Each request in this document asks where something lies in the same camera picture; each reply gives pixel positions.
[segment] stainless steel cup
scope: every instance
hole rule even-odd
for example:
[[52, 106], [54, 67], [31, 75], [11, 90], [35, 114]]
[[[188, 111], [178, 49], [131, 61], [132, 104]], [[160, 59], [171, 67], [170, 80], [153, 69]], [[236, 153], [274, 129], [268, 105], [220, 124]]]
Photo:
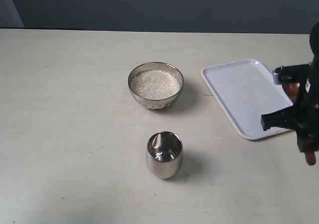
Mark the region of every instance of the stainless steel cup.
[[146, 165], [157, 177], [174, 176], [183, 163], [183, 144], [180, 138], [168, 131], [154, 134], [148, 141]]

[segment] white rice grains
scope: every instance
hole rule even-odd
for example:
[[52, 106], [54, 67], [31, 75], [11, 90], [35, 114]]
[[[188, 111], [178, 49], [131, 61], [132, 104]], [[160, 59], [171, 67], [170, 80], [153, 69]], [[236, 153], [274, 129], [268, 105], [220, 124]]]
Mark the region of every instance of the white rice grains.
[[132, 91], [149, 100], [162, 100], [175, 95], [180, 84], [175, 76], [166, 71], [149, 70], [132, 79]]

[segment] metal bowl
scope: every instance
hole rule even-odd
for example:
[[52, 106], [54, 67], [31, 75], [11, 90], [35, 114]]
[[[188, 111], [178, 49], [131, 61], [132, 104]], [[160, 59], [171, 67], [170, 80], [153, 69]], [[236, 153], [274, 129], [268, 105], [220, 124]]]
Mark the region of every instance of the metal bowl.
[[180, 138], [169, 131], [154, 134], [148, 141], [146, 165], [157, 177], [174, 176], [183, 163], [183, 144]]
[[[149, 100], [149, 99], [143, 98], [143, 97], [135, 94], [132, 90], [132, 87], [131, 87], [132, 79], [136, 75], [138, 75], [140, 72], [149, 71], [149, 70], [161, 70], [161, 71], [169, 72], [172, 75], [174, 75], [180, 84], [179, 91], [175, 95], [168, 97], [166, 99], [162, 99], [162, 100]], [[140, 105], [142, 105], [148, 109], [152, 109], [152, 110], [163, 109], [165, 107], [170, 106], [170, 104], [179, 97], [180, 93], [183, 90], [183, 86], [184, 86], [184, 77], [181, 74], [181, 72], [176, 67], [174, 67], [170, 64], [167, 64], [167, 63], [163, 63], [163, 62], [148, 62], [148, 63], [144, 63], [144, 64], [139, 65], [138, 67], [136, 67], [134, 70], [131, 71], [131, 73], [129, 74], [128, 81], [129, 81], [129, 89], [130, 89], [130, 92], [131, 92], [133, 98]]]

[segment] bowl rim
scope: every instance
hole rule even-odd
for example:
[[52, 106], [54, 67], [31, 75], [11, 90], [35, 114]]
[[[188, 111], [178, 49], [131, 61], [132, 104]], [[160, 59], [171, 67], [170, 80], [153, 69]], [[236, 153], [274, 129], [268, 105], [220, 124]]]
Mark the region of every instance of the bowl rim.
[[[137, 68], [141, 67], [141, 66], [144, 66], [144, 65], [147, 65], [147, 64], [153, 64], [153, 63], [164, 64], [164, 65], [170, 66], [170, 67], [172, 67], [173, 69], [177, 70], [178, 73], [181, 75], [181, 86], [180, 86], [179, 90], [178, 90], [174, 95], [172, 95], [172, 96], [170, 96], [170, 97], [167, 97], [167, 98], [165, 98], [165, 99], [151, 100], [151, 99], [147, 99], [147, 98], [144, 98], [144, 97], [142, 97], [142, 96], [139, 96], [138, 94], [136, 94], [136, 93], [132, 90], [131, 84], [130, 84], [130, 76], [131, 76], [131, 74], [133, 73], [133, 71], [136, 70]], [[130, 91], [131, 91], [134, 95], [136, 95], [136, 96], [138, 96], [138, 97], [140, 97], [140, 98], [142, 98], [142, 99], [144, 99], [144, 100], [147, 100], [147, 101], [165, 101], [165, 100], [171, 99], [172, 97], [176, 96], [178, 93], [180, 93], [180, 92], [182, 91], [182, 89], [183, 89], [183, 87], [184, 87], [184, 76], [183, 76], [183, 74], [181, 73], [181, 71], [180, 71], [178, 68], [176, 68], [175, 66], [173, 66], [173, 65], [171, 65], [171, 64], [168, 64], [168, 63], [165, 63], [165, 62], [160, 62], [160, 61], [151, 61], [151, 62], [146, 62], [146, 63], [143, 63], [143, 64], [138, 65], [137, 67], [135, 67], [135, 68], [130, 72], [129, 77], [128, 77], [128, 85], [129, 85]]]
[[[159, 133], [171, 133], [172, 135], [174, 135], [174, 136], [179, 140], [179, 142], [180, 142], [180, 152], [179, 152], [178, 156], [177, 156], [175, 159], [170, 160], [170, 161], [165, 161], [165, 162], [163, 162], [163, 161], [158, 161], [157, 159], [155, 159], [155, 158], [150, 154], [150, 150], [149, 150], [150, 140], [151, 140], [155, 135], [158, 135]], [[153, 161], [156, 161], [156, 162], [158, 162], [158, 163], [170, 163], [170, 162], [173, 162], [173, 161], [179, 159], [179, 158], [183, 155], [184, 147], [183, 147], [183, 142], [181, 141], [180, 137], [179, 137], [176, 133], [173, 133], [173, 132], [171, 132], [171, 131], [160, 131], [160, 132], [156, 132], [155, 134], [153, 134], [153, 135], [149, 138], [148, 143], [147, 143], [147, 146], [146, 146], [146, 150], [147, 150], [148, 155], [152, 158]]]

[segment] plastic tray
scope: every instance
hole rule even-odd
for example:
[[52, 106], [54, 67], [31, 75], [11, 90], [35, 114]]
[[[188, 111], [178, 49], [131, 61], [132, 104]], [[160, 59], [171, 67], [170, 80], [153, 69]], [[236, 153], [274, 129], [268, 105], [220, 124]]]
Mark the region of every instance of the plastic tray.
[[274, 84], [271, 72], [260, 61], [246, 59], [205, 67], [201, 75], [244, 138], [255, 140], [288, 131], [276, 127], [263, 131], [260, 124], [262, 114], [292, 105], [282, 87]]

